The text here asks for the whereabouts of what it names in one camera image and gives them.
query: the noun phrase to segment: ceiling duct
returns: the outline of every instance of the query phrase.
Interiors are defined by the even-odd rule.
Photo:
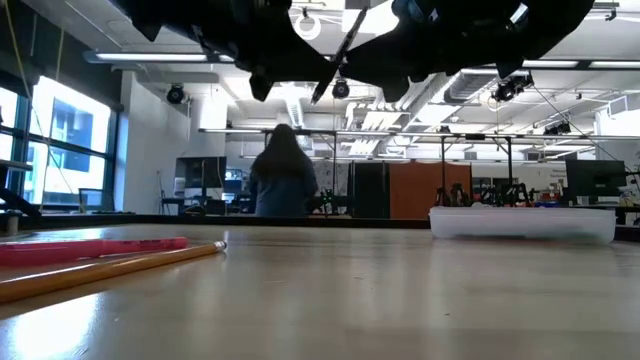
[[[463,104],[478,95],[495,80],[495,75],[460,74],[444,92],[444,102]]]
[[[403,131],[424,131],[425,127],[440,124],[460,110],[457,104],[462,105],[473,99],[494,81],[493,75],[467,75],[460,72],[453,76],[437,74],[411,108],[415,116]]]

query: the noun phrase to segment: security camera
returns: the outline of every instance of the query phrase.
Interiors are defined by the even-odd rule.
[[[173,84],[171,85],[171,89],[167,93],[167,101],[173,105],[184,104],[189,100],[189,97],[184,92],[184,85],[182,84]]]
[[[338,79],[336,81],[336,85],[333,87],[333,97],[342,100],[349,96],[349,85],[347,85],[347,80]]]

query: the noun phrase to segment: computer monitor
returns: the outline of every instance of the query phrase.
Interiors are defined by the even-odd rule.
[[[224,156],[176,159],[176,177],[185,179],[185,188],[222,188],[226,168]]]
[[[627,185],[623,161],[566,160],[569,195],[620,196],[619,187]]]

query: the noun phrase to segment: window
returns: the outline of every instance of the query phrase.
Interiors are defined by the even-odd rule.
[[[42,143],[29,143],[28,162],[33,171],[24,182],[24,198],[47,205],[77,205],[78,189],[102,189],[105,159]]]
[[[29,104],[31,110],[24,111]],[[33,167],[12,172],[10,190],[45,206],[78,206],[81,188],[113,192],[107,176],[115,158],[109,137],[115,134],[116,116],[108,106],[40,77],[31,102],[0,88],[0,111],[0,159]]]
[[[0,88],[0,114],[2,114],[2,126],[15,126],[17,107],[18,95],[9,90]]]
[[[0,159],[11,160],[12,148],[13,138],[9,135],[0,134]]]
[[[34,87],[32,134],[104,153],[110,118],[106,105],[51,79],[41,77]]]
[[[104,190],[111,109],[56,81],[34,87],[23,196],[34,204],[78,205],[78,189]]]

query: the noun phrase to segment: yellow cable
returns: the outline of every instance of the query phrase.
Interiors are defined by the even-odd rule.
[[[16,61],[18,62],[18,70],[20,71],[20,76],[22,77],[22,83],[24,84],[24,90],[27,93],[27,97],[29,98],[29,104],[31,105],[31,110],[33,110],[33,114],[35,115],[36,118],[36,124],[38,125],[38,129],[40,130],[40,135],[42,135],[42,138],[44,139],[44,144],[47,146],[47,167],[48,167],[48,160],[53,159],[54,164],[56,165],[56,167],[58,168],[58,171],[60,172],[60,176],[62,177],[62,180],[64,181],[64,183],[67,185],[67,187],[69,188],[69,191],[71,191],[71,193],[73,194],[73,188],[71,188],[71,185],[69,185],[69,182],[67,181],[67,179],[64,176],[64,173],[62,172],[62,167],[60,166],[60,164],[58,163],[58,161],[53,157],[53,153],[51,152],[51,146],[50,146],[50,139],[48,137],[45,136],[44,131],[42,131],[42,125],[40,124],[40,118],[38,117],[38,113],[36,112],[36,109],[33,107],[33,97],[31,96],[31,91],[29,90],[29,84],[27,83],[27,76],[25,74],[24,71],[24,66],[22,64],[22,58],[20,57],[20,49],[18,48],[18,40],[16,40],[16,33],[13,27],[13,20],[11,18],[11,10],[9,8],[9,1],[7,1],[5,3],[5,9],[6,9],[6,13],[7,13],[7,24],[9,25],[9,34],[11,35],[11,42],[13,44],[13,51],[15,52],[16,55]],[[63,45],[63,41],[64,41],[64,29],[61,29],[63,32],[63,35],[60,38],[60,48],[58,50],[58,69],[57,69],[57,73],[56,73],[56,78],[58,77],[58,72],[60,71],[60,61],[62,59],[62,45]],[[46,176],[47,176],[47,170],[45,168],[45,180],[46,180]],[[42,201],[40,204],[40,211],[42,211],[43,207],[44,207],[44,188],[46,186],[46,183],[43,184],[42,187]]]

